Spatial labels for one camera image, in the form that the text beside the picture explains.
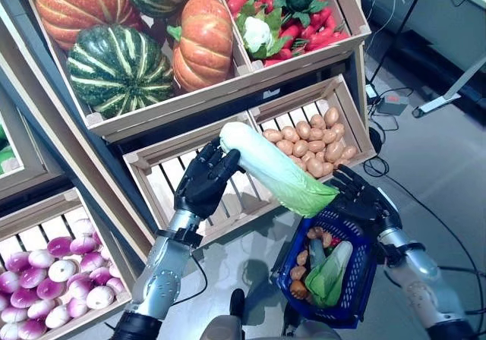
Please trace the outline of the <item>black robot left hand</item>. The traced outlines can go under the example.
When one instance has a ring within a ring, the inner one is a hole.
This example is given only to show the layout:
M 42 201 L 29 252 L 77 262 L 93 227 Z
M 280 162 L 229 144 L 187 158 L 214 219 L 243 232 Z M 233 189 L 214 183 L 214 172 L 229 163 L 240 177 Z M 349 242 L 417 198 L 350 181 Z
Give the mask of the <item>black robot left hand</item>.
M 236 172 L 245 170 L 239 165 L 241 153 L 231 149 L 222 151 L 220 138 L 207 143 L 191 160 L 174 194 L 176 212 L 186 211 L 200 220 L 216 211 L 228 180 Z

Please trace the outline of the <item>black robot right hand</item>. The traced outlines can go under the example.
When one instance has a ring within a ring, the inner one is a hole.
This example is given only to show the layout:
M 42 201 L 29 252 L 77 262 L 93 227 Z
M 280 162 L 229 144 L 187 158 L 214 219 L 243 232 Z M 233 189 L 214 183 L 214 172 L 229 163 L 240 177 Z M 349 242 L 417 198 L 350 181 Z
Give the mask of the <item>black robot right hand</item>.
M 339 165 L 330 183 L 338 190 L 331 206 L 360 222 L 375 237 L 387 229 L 402 229 L 398 210 L 377 187 L 346 165 Z

